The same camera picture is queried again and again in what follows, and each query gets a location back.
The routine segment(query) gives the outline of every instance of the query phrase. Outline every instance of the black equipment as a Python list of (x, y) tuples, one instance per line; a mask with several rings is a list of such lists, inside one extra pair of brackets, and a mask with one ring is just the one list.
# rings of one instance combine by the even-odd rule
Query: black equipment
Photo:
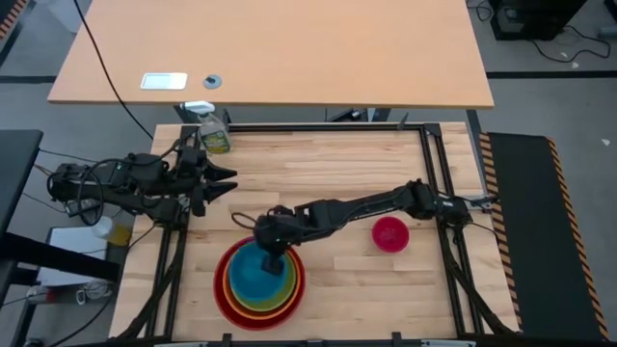
[(61, 164), (49, 176), (47, 189), (54, 200), (93, 199), (117, 205), (133, 215), (146, 214), (163, 226), (186, 225), (187, 217), (181, 212), (187, 201), (178, 197), (190, 196), (192, 213), (204, 216), (203, 202), (210, 203), (237, 187), (235, 182), (219, 182), (237, 172), (212, 164), (204, 149), (186, 145), (186, 139), (178, 142), (172, 168), (162, 156), (132, 153), (92, 166)]
[[(464, 200), (437, 195), (428, 184), (418, 179), (390, 192), (357, 200), (317, 200), (296, 206), (293, 210), (279, 205), (257, 218), (253, 232), (256, 243), (268, 253), (261, 263), (261, 269), (279, 275), (283, 266), (281, 256), (288, 247), (329, 237), (348, 222), (403, 210), (412, 218), (437, 218), (439, 224), (460, 230), (472, 222), (468, 203), (481, 206), (485, 202), (487, 200)], [(513, 334), (475, 290), (449, 248), (446, 248), (444, 262), (446, 270), (465, 289), (491, 330), (495, 334)]]
[(497, 40), (553, 40), (586, 0), (489, 0)]

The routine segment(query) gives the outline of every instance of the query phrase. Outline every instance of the red bowl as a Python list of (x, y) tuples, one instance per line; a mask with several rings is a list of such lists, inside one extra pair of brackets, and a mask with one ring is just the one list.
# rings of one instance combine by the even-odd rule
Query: red bowl
[(409, 230), (398, 218), (380, 218), (371, 232), (373, 241), (382, 251), (397, 253), (403, 251), (409, 243)]
[(298, 269), (300, 270), (298, 271), (298, 283), (296, 284), (298, 287), (298, 293), (297, 295), (292, 295), (292, 297), (294, 298), (293, 302), (291, 302), (292, 299), (290, 298), (289, 302), (283, 305), (283, 307), (285, 307), (283, 312), (281, 312), (280, 314), (276, 315), (276, 317), (273, 317), (273, 318), (256, 320), (256, 319), (251, 319), (251, 318), (247, 318), (243, 316), (242, 314), (238, 313), (236, 310), (233, 309), (233, 307), (231, 306), (231, 304), (228, 302), (228, 300), (225, 297), (224, 269), (225, 269), (226, 264), (231, 259), (231, 256), (234, 254), (234, 252), (236, 252), (240, 247), (242, 247), (242, 245), (246, 244), (247, 242), (253, 241), (253, 239), (254, 239), (253, 237), (247, 237), (243, 240), (238, 241), (235, 245), (231, 246), (219, 260), (219, 264), (217, 265), (216, 271), (214, 273), (214, 281), (213, 281), (214, 282), (213, 283), (214, 284), (213, 285), (214, 299), (216, 301), (217, 306), (219, 307), (219, 310), (227, 318), (229, 322), (231, 322), (232, 324), (242, 329), (252, 330), (252, 331), (261, 331), (261, 330), (271, 329), (271, 328), (274, 328), (282, 324), (284, 321), (286, 321), (291, 316), (291, 314), (296, 310), (296, 308), (298, 308), (298, 306), (300, 305), (300, 302), (302, 301), (304, 292), (305, 292), (305, 286), (306, 286), (306, 280), (304, 276), (305, 268), (302, 265), (302, 261), (300, 260), (300, 257), (292, 249), (289, 249), (289, 253), (291, 254), (294, 262), (298, 265)]

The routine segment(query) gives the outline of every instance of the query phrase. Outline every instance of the small bottle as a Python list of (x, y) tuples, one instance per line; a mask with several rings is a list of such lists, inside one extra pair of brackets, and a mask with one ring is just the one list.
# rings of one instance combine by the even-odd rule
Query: small bottle
[(231, 138), (225, 124), (213, 115), (215, 107), (206, 101), (185, 102), (182, 107), (197, 114), (200, 126), (200, 141), (210, 153), (231, 151)]
[(200, 140), (210, 153), (222, 154), (231, 151), (231, 140), (222, 121), (212, 114), (199, 115)]
[(131, 239), (128, 227), (117, 225), (111, 218), (105, 216), (93, 226), (93, 235), (116, 246), (126, 246)]

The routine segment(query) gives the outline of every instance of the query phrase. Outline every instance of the black mat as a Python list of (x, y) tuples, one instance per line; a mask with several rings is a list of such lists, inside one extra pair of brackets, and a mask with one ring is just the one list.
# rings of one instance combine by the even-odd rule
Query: black mat
[(502, 265), (524, 335), (608, 338), (574, 210), (545, 137), (481, 134)]

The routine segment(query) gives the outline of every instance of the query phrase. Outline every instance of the bottle label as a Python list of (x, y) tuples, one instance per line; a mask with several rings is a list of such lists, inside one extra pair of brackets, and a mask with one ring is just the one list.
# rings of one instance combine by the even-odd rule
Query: bottle label
[(201, 136), (201, 141), (212, 153), (227, 153), (230, 150), (228, 137), (223, 131), (215, 131)]

